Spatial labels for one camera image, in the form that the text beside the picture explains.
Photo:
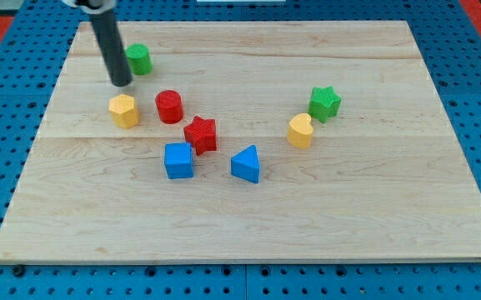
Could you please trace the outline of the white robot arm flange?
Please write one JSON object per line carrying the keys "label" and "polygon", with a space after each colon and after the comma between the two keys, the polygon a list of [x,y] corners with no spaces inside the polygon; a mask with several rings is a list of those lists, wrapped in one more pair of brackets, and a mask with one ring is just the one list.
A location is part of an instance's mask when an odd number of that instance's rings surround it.
{"label": "white robot arm flange", "polygon": [[115,8],[116,0],[62,0],[71,8],[81,8],[87,14],[102,14]]}

